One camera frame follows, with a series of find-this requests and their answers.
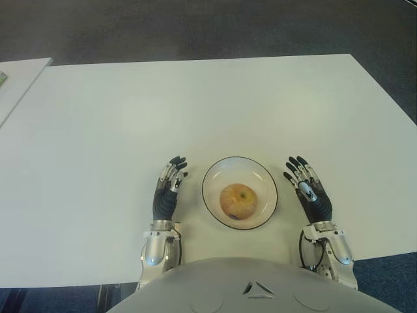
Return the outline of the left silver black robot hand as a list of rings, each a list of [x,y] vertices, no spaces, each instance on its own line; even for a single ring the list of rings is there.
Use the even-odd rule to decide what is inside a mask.
[[[186,157],[176,156],[163,168],[156,184],[152,203],[153,220],[172,220],[179,188],[188,175]]]

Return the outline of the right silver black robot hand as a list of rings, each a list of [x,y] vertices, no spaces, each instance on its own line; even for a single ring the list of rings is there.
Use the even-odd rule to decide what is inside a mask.
[[[331,221],[332,203],[312,166],[301,156],[290,156],[283,172],[295,190],[310,224]]]

